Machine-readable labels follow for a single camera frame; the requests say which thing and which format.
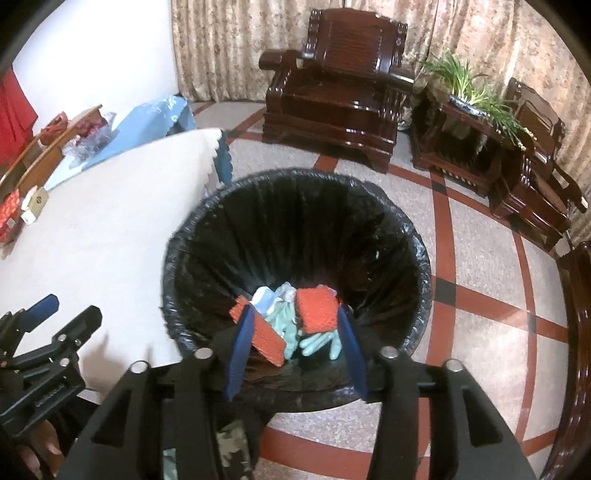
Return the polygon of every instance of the blue cloth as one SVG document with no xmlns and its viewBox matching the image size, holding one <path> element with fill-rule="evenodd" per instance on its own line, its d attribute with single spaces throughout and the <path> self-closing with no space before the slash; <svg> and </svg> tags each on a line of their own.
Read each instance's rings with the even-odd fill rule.
<svg viewBox="0 0 591 480">
<path fill-rule="evenodd" d="M 135 107 L 114 130 L 113 140 L 89 158 L 82 170 L 146 143 L 195 129 L 186 98 L 171 95 Z"/>
<path fill-rule="evenodd" d="M 232 183 L 232 157 L 230 156 L 230 149 L 226 143 L 226 132 L 222 131 L 222 137 L 217 148 L 217 157 L 213 159 L 216 166 L 217 177 L 222 183 Z"/>
</svg>

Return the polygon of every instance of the terrazzo floor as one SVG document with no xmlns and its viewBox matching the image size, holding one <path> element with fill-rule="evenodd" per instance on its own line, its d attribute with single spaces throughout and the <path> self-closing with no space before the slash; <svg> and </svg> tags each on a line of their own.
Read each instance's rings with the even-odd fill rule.
<svg viewBox="0 0 591 480">
<path fill-rule="evenodd" d="M 326 154 L 261 142 L 264 105 L 196 103 L 198 128 L 227 130 L 235 178 L 305 167 L 379 185 L 414 223 L 434 274 L 431 320 L 413 358 L 460 359 L 491 398 L 539 476 L 562 411 L 567 329 L 555 259 L 494 219 L 488 202 L 436 173 L 413 169 L 399 134 L 389 173 Z M 365 479 L 379 405 L 356 401 L 314 413 L 278 414 L 261 444 L 261 480 Z M 418 480 L 428 477 L 428 410 L 420 408 Z"/>
</svg>

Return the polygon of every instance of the white bedsheet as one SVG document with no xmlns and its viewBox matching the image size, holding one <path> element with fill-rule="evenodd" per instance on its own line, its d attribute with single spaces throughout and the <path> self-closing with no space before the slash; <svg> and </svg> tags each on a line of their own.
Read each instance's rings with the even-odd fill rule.
<svg viewBox="0 0 591 480">
<path fill-rule="evenodd" d="M 163 138 L 96 165 L 50 192 L 36 223 L 0 261 L 0 312 L 29 308 L 54 293 L 60 310 L 17 354 L 51 336 L 88 305 L 103 325 L 79 351 L 89 388 L 107 393 L 131 363 L 180 359 L 160 313 L 169 237 L 215 174 L 219 129 Z"/>
</svg>

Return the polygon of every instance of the rubber glove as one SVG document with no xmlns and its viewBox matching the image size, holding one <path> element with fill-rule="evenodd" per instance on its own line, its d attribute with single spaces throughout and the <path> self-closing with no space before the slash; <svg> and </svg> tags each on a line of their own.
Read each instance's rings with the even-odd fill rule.
<svg viewBox="0 0 591 480">
<path fill-rule="evenodd" d="M 295 302 L 296 300 L 296 289 L 291 286 L 291 283 L 286 281 L 283 285 L 281 285 L 277 290 L 275 290 L 275 295 L 279 297 L 281 300 L 288 301 L 290 303 Z"/>
<path fill-rule="evenodd" d="M 275 292 L 269 287 L 258 287 L 255 294 L 252 296 L 251 303 L 263 318 L 267 318 L 280 300 L 281 299 L 275 295 Z"/>
<path fill-rule="evenodd" d="M 331 360 L 335 360 L 339 357 L 340 351 L 343 348 L 337 330 L 326 333 L 315 333 L 308 338 L 304 338 L 300 341 L 300 348 L 302 350 L 301 354 L 304 356 L 310 356 L 329 342 L 331 342 L 329 357 Z"/>
<path fill-rule="evenodd" d="M 298 331 L 295 319 L 295 305 L 282 300 L 275 304 L 273 311 L 265 319 L 285 341 L 283 357 L 287 360 L 291 358 L 298 345 Z"/>
</svg>

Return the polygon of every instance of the metal screw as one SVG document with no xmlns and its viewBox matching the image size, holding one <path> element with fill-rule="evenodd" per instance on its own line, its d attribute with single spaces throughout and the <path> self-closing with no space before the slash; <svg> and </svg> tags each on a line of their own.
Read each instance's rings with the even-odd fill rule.
<svg viewBox="0 0 591 480">
<path fill-rule="evenodd" d="M 387 345 L 381 348 L 379 354 L 382 355 L 384 358 L 392 359 L 396 358 L 400 353 L 393 346 Z"/>
<path fill-rule="evenodd" d="M 195 358 L 199 358 L 200 360 L 205 360 L 213 355 L 213 350 L 207 347 L 200 348 L 195 353 Z"/>
<path fill-rule="evenodd" d="M 447 367 L 448 370 L 450 370 L 452 372 L 461 372 L 462 370 L 464 370 L 464 366 L 462 365 L 462 362 L 460 362 L 459 360 L 456 360 L 455 358 L 448 360 L 447 363 L 445 364 L 445 366 Z"/>
<path fill-rule="evenodd" d="M 129 369 L 134 374 L 142 374 L 148 369 L 148 364 L 143 360 L 140 360 L 139 362 L 131 364 L 131 367 L 129 367 Z"/>
</svg>

